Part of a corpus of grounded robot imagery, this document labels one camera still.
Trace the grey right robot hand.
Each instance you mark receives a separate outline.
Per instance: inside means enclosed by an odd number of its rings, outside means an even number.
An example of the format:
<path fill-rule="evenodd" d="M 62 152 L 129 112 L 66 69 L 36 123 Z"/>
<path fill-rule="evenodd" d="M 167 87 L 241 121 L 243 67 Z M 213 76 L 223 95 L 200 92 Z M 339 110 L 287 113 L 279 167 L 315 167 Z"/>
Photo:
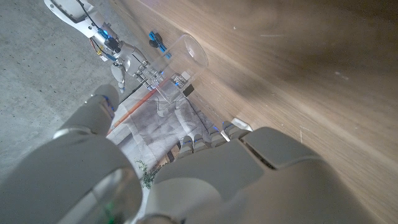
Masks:
<path fill-rule="evenodd" d="M 115 39 L 107 30 L 99 29 L 98 34 L 90 37 L 96 53 L 103 61 L 111 60 L 111 73 L 118 83 L 121 93 L 125 91 L 126 75 L 135 78 L 149 91 L 155 90 L 155 81 L 144 74 L 150 62 L 135 46 Z"/>

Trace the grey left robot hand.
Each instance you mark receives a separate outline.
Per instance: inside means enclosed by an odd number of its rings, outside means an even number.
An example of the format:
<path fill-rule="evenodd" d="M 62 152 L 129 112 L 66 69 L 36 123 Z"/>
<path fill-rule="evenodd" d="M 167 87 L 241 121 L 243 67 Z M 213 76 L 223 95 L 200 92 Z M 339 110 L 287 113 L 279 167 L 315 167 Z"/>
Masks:
<path fill-rule="evenodd" d="M 142 188 L 106 138 L 119 96 L 101 85 L 1 184 L 2 223 L 129 223 Z M 316 152 L 263 127 L 224 122 L 211 143 L 185 137 L 155 176 L 139 223 L 376 223 Z"/>

